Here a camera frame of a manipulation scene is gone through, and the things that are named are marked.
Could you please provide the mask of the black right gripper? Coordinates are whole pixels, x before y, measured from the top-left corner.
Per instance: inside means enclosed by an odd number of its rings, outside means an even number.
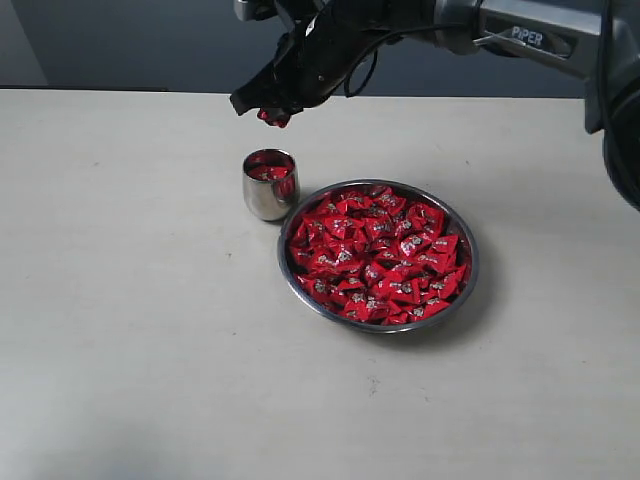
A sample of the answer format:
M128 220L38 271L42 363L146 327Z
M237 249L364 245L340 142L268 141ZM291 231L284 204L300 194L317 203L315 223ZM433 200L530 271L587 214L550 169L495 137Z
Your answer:
M365 51L400 26L398 1L276 1L274 7L290 31L270 69L231 93L238 116L280 108L279 122L288 123L324 103Z

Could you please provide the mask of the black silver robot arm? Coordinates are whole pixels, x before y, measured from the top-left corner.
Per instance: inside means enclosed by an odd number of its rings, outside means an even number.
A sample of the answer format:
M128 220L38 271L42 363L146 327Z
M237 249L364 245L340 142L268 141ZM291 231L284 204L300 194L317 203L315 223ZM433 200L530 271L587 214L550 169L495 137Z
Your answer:
M238 1L243 21L286 26L273 59L230 97L283 127L336 90L356 95L354 70L406 38L457 55L485 50L580 79L585 129L602 132L607 174L639 203L639 5L635 1Z

